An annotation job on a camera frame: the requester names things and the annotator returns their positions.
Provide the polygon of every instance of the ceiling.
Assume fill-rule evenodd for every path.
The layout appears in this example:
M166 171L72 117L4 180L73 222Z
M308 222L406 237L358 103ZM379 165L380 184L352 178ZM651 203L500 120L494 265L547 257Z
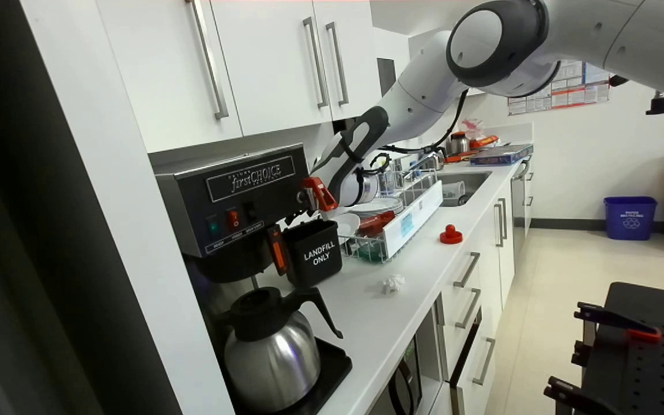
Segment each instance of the ceiling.
M370 0L373 26L400 34L451 29L455 23L485 0Z

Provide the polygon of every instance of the robotic arm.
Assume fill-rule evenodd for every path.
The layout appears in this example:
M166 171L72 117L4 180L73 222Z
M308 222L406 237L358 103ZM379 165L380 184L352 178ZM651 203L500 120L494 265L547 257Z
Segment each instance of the robotic arm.
M418 50L379 105L326 150L315 174L339 197L364 154L424 133L463 90L527 97L557 74L560 57L664 90L664 0L494 0L470 10Z

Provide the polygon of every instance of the cabinet handle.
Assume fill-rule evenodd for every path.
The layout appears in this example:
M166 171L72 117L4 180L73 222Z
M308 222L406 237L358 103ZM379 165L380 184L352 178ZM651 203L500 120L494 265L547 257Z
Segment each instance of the cabinet handle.
M315 71L315 87L319 87L319 101L315 105L323 108L323 105L330 105L330 97L328 97L328 83L326 83L326 76L323 76L323 60L319 55L319 40L315 40L315 26L313 26L313 19L304 19L304 29L307 29L307 37L308 37L308 43L312 43L312 64L313 64L313 71Z
M339 105L349 103L349 80L345 80L345 66L339 53L339 40L336 40L336 23L328 23L326 26L328 34L330 34L330 43L331 43L331 55L335 55L335 66L336 66L336 79L339 79L339 95L341 99L336 101Z
M496 350L496 338L486 338L486 344L492 344L492 347L489 347L485 369L479 372L478 377L473 377L474 384L485 384L485 383L486 383L486 375L489 375L489 369L492 369L492 359L494 359L494 350Z
M466 317L462 320L462 323L456 323L455 327L459 327L459 330L463 330L463 327L468 327L468 320L473 317L473 313L474 313L474 307L478 307L478 299L479 299L479 295L482 295L482 291L479 287L473 287L473 301L470 301L470 307L468 307L468 313L466 313Z
M473 274L478 261L479 261L479 251L470 251L470 265L468 265L463 278L462 278L462 280L455 280L455 285L462 285L462 287L468 285L468 278L470 278L470 274Z
M222 117L228 117L230 112L225 108L224 91L222 91L219 80L216 80L215 53L213 53L210 42L208 42L208 23L206 23L203 7L201 7L203 0L186 0L186 2L192 2L192 10L193 10L201 50L203 50L203 60L206 60L208 74L210 74L210 85L215 91L213 97L216 99L215 117L222 120Z
M496 242L496 247L503 247L503 206L500 206L500 201L494 207L497 210L497 242Z
M516 168L515 180L526 182L526 180L527 180L527 178L526 178L527 171L531 171L531 161L523 158L520 165Z
M434 317L439 320L439 325L448 325L442 295L439 298L439 301L436 301L436 307L434 307Z
M508 201L497 197L500 203L500 247L505 240L510 240L510 224L508 224Z

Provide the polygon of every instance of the cable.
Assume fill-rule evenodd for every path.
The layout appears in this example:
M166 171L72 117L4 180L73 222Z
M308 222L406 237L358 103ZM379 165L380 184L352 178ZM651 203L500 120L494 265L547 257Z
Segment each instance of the cable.
M439 139L436 142L424 144L424 147L396 147L396 144L384 144L384 147L380 147L380 150L400 153L400 154L434 153L436 147L441 147L441 144L450 139L450 131L455 128L456 120L459 120L462 112L463 112L466 99L468 99L468 90L462 91L462 97L459 97L459 101L456 101L456 112L455 112L455 117L451 117L451 125L450 125L450 128L442 133L442 139Z
M336 154L335 154L335 150L330 150L330 154L326 156L326 158L321 158L313 168L312 168L312 173L315 173L319 168L323 168L326 163L330 163L330 158L335 158Z

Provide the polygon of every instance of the coffee maker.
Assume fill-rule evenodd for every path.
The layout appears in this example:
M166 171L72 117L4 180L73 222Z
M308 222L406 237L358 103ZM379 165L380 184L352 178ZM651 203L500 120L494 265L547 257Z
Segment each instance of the coffee maker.
M254 384L241 384L251 383L245 381L248 375L237 377L237 373L230 373L233 367L225 365L224 350L230 347L234 335L267 332L266 327L246 327L246 316L254 316L254 307L269 307L267 298L275 298L275 305L289 305L277 293L269 293L275 287L258 287L254 276L271 262L284 274L289 251L277 224L313 210L304 192L307 174L299 144L185 161L157 173L234 412L267 412L258 410L263 403L258 406L241 393ZM328 316L319 291L292 293L292 298L312 299ZM289 307L286 313L289 320L297 323L299 316L292 316ZM313 337L312 347L321 373L312 377L308 390L302 390L299 400L275 412L319 412L351 372L352 361L341 347L319 338L313 344Z

